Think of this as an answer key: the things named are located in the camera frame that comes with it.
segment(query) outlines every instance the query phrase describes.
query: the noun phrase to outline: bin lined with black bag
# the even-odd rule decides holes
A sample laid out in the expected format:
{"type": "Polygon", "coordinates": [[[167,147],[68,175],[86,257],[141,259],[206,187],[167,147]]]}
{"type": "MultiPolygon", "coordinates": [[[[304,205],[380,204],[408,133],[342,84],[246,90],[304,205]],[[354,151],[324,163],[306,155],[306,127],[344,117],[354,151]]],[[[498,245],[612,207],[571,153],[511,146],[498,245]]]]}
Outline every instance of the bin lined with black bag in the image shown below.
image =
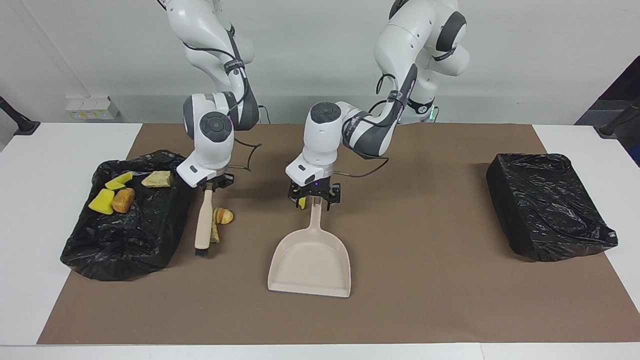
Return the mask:
{"type": "Polygon", "coordinates": [[[486,178],[502,230],[517,254],[559,261],[618,245],[566,156],[498,154],[486,178]]]}
{"type": "Polygon", "coordinates": [[[158,271],[175,253],[191,205],[193,189],[176,173],[184,157],[167,150],[127,161],[106,161],[92,178],[92,189],[60,260],[90,279],[124,281],[158,271]],[[170,188],[146,188],[141,182],[153,171],[172,173],[170,188]],[[125,172],[135,190],[127,213],[105,215],[88,204],[104,184],[125,172]]]}

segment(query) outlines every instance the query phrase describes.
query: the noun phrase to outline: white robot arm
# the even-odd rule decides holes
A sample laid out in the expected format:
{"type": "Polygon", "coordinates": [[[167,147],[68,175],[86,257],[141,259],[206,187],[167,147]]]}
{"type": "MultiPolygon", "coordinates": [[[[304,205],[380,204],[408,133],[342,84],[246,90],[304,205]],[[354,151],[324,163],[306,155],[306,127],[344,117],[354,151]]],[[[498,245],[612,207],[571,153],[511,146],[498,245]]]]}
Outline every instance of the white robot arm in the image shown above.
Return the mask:
{"type": "Polygon", "coordinates": [[[258,104],[244,69],[253,46],[224,16],[222,0],[158,0],[171,29],[185,46],[189,62],[216,85],[213,94],[193,94],[184,103],[184,125],[195,150],[178,167],[192,187],[224,175],[234,144],[234,131],[251,129],[258,104]]]}
{"type": "Polygon", "coordinates": [[[437,89],[435,72],[457,76],[469,64],[469,53],[458,45],[467,22],[457,8],[456,1],[396,0],[374,49],[383,78],[392,80],[394,90],[380,102],[384,106],[379,115],[346,102],[313,106],[302,153],[286,168],[293,183],[326,187],[323,179],[333,174],[340,140],[365,159],[380,158],[407,106],[416,113],[429,110],[437,89]]]}

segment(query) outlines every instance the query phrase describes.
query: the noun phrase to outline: dustpan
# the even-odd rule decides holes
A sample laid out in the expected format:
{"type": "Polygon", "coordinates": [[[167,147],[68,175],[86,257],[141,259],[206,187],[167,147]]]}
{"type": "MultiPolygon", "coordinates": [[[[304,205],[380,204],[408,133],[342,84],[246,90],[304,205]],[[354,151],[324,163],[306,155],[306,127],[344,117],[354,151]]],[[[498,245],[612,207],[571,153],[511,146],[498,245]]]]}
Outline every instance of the dustpan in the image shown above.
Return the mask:
{"type": "Polygon", "coordinates": [[[349,254],[338,237],[320,228],[322,198],[311,198],[309,227],[285,236],[273,254],[269,290],[349,297],[349,254]]]}

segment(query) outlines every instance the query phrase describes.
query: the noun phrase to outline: white table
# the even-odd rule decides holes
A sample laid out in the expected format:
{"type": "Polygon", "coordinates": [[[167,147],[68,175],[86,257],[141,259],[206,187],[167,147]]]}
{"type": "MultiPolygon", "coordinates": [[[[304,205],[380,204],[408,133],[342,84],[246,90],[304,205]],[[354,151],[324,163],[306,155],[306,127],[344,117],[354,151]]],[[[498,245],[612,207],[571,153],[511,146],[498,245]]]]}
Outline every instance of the white table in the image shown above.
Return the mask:
{"type": "MultiPolygon", "coordinates": [[[[127,156],[140,127],[42,124],[34,135],[16,136],[0,152],[0,359],[631,360],[640,356],[640,343],[36,346],[70,271],[58,254],[86,200],[89,179],[100,162],[127,156]]],[[[548,152],[572,160],[600,214],[617,230],[620,245],[607,256],[640,308],[640,170],[617,141],[600,139],[591,127],[534,128],[548,152]]]]}

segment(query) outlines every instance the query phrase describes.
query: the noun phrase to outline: wooden brush handle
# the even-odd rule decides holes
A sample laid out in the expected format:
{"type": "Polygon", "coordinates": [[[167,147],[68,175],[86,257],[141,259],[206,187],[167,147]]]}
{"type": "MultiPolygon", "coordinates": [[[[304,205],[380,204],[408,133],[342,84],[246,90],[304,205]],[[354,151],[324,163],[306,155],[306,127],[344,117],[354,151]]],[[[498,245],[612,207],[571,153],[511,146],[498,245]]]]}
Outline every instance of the wooden brush handle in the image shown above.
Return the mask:
{"type": "Polygon", "coordinates": [[[213,191],[205,190],[202,207],[198,215],[198,225],[196,226],[195,248],[205,250],[209,248],[211,241],[211,221],[213,220],[213,191]]]}

